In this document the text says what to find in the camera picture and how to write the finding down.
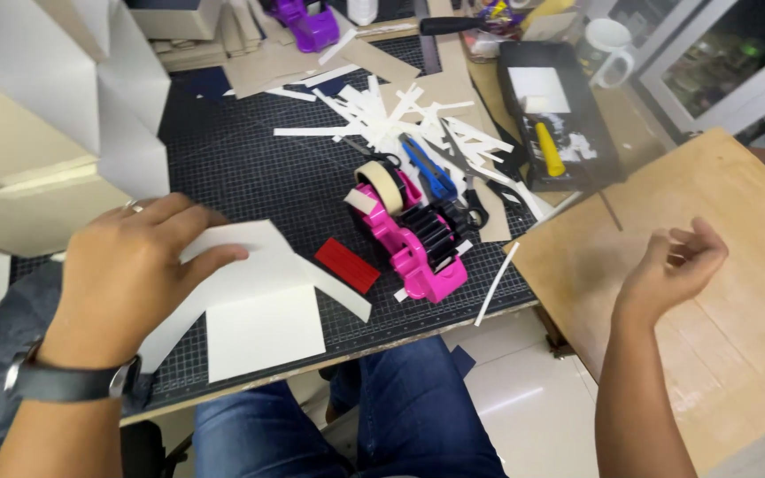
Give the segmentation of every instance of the red block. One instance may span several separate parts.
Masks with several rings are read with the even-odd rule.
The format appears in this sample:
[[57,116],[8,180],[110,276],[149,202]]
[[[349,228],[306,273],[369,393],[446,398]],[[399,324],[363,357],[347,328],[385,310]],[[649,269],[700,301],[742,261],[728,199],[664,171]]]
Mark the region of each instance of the red block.
[[318,249],[314,258],[361,293],[367,293],[377,277],[380,277],[379,270],[374,269],[332,237]]

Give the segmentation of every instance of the wristwatch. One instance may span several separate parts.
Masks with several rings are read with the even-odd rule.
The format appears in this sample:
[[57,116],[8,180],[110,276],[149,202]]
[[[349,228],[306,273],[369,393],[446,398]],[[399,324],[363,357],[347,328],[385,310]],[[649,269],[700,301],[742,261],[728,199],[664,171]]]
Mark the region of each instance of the wristwatch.
[[120,366],[102,369],[61,368],[37,361],[43,340],[14,355],[5,375],[5,392],[38,401],[91,401],[119,398],[132,391],[140,374],[140,356]]

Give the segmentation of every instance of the mug handle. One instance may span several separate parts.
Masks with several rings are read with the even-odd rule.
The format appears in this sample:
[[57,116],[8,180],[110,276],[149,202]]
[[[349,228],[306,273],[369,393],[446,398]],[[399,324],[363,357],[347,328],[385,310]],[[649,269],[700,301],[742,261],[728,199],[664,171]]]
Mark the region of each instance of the mug handle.
[[[604,81],[604,77],[606,76],[607,71],[610,70],[610,68],[613,66],[613,63],[616,62],[616,60],[623,60],[625,62],[625,74],[619,78],[619,81],[608,83],[607,81]],[[631,77],[631,74],[633,73],[633,64],[633,55],[629,54],[627,50],[619,50],[617,52],[613,52],[610,55],[610,58],[603,62],[601,68],[596,71],[594,75],[592,75],[592,80],[589,81],[589,86],[593,87],[598,85],[601,88],[606,89],[615,88]]]

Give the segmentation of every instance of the hand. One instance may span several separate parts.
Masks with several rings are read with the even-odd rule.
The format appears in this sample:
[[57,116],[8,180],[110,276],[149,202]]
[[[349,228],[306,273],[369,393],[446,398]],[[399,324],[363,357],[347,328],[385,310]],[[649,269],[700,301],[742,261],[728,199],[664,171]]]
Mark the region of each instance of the hand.
[[124,363],[200,282],[248,256],[240,245],[217,246],[182,265],[182,250],[226,219],[178,193],[138,205],[140,212],[105,212],[70,238],[41,361],[84,368]]
[[728,257],[728,246],[702,218],[694,232],[655,231],[642,261],[622,284],[615,300],[616,321],[653,328],[667,310],[696,297]]

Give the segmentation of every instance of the scissors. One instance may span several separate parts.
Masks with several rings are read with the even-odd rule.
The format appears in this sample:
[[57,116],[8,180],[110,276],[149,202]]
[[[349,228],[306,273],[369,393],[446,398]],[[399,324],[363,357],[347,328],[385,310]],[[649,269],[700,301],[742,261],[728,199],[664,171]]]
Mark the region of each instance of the scissors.
[[439,165],[433,162],[418,143],[406,133],[400,135],[400,142],[409,158],[420,171],[424,179],[427,179],[430,192],[437,199],[444,201],[456,201],[456,186]]
[[362,156],[369,159],[377,159],[377,160],[388,160],[390,161],[395,168],[400,167],[400,158],[397,158],[397,155],[392,153],[375,153],[368,148],[364,146],[359,146],[355,141],[342,138],[342,140],[347,143],[348,145],[354,147],[356,151],[360,152]]
[[444,141],[451,145],[453,153],[451,154],[447,152],[447,150],[443,150],[429,141],[428,143],[430,148],[439,153],[443,158],[446,158],[457,168],[462,169],[462,172],[465,174],[466,189],[462,196],[464,196],[465,200],[468,202],[468,225],[470,225],[474,231],[479,231],[489,222],[489,212],[485,210],[483,203],[480,202],[480,198],[477,196],[477,191],[474,190],[474,177],[483,179],[487,184],[491,178],[488,178],[480,171],[471,168],[465,155],[462,154],[462,150],[459,149],[459,145],[453,140],[451,132],[448,131],[444,121],[440,120],[439,123],[441,123],[441,127],[444,130]]

